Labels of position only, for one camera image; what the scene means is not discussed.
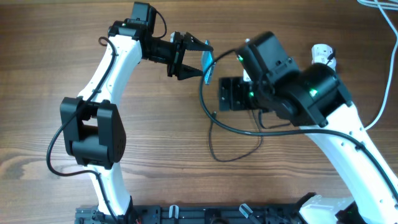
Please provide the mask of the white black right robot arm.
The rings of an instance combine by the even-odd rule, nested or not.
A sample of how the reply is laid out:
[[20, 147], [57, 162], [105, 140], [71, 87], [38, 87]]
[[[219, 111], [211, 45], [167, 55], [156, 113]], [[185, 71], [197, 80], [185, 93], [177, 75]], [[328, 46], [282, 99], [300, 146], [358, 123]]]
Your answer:
[[307, 223], [396, 223], [397, 177], [367, 134], [351, 95], [323, 63], [300, 70], [277, 37], [265, 32], [236, 50], [245, 77], [221, 78], [220, 110], [273, 111], [323, 151], [351, 193], [306, 196]]

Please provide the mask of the blue Galaxy smartphone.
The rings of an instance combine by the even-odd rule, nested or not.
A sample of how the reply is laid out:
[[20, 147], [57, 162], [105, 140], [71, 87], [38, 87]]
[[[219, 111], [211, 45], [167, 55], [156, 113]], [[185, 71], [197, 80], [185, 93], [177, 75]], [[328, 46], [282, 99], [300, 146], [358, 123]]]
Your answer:
[[204, 81], [206, 85], [209, 85], [212, 80], [215, 64], [213, 64], [213, 52], [203, 51], [201, 56], [201, 67], [204, 73]]

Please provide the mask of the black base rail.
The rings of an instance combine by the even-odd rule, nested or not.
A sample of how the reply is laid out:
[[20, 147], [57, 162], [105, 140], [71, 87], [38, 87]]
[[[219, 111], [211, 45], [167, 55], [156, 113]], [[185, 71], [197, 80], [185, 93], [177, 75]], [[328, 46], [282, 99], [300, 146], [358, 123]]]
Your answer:
[[210, 224], [210, 223], [305, 223], [292, 204], [253, 206], [246, 203], [218, 207], [135, 205], [125, 215], [112, 217], [96, 206], [76, 209], [75, 223]]

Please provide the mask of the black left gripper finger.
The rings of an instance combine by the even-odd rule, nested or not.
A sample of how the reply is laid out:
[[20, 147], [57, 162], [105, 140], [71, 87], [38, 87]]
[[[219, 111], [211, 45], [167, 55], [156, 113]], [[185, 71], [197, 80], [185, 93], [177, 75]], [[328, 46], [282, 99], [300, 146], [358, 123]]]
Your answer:
[[201, 51], [201, 52], [212, 52], [213, 51], [212, 46], [210, 46], [204, 42], [201, 42], [200, 40], [198, 40], [196, 37], [194, 37], [192, 35], [186, 36], [185, 44], [186, 44], [187, 50]]
[[202, 75], [202, 70], [182, 64], [178, 70], [177, 79], [185, 80], [192, 77], [201, 77]]

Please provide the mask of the white power strip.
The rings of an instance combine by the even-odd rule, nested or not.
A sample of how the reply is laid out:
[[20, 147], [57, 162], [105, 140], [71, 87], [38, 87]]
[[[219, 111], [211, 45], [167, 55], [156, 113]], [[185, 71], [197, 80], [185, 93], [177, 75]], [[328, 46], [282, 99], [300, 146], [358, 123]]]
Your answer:
[[312, 49], [312, 64], [322, 63], [336, 70], [336, 50], [327, 44], [315, 44]]

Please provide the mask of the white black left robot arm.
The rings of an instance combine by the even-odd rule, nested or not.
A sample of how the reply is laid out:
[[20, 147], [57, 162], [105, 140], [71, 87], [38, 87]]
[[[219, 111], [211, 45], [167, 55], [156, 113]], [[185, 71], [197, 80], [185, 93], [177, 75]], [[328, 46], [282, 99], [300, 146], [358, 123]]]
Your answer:
[[150, 4], [135, 2], [131, 16], [115, 21], [107, 37], [99, 39], [106, 51], [90, 82], [60, 105], [66, 152], [89, 173], [99, 201], [95, 220], [103, 223], [137, 218], [121, 175], [126, 132], [118, 111], [133, 70], [141, 60], [150, 60], [165, 64], [167, 75], [178, 80], [198, 77], [201, 70], [182, 63], [185, 51], [213, 51], [188, 32], [174, 32], [169, 41], [155, 37], [159, 14]]

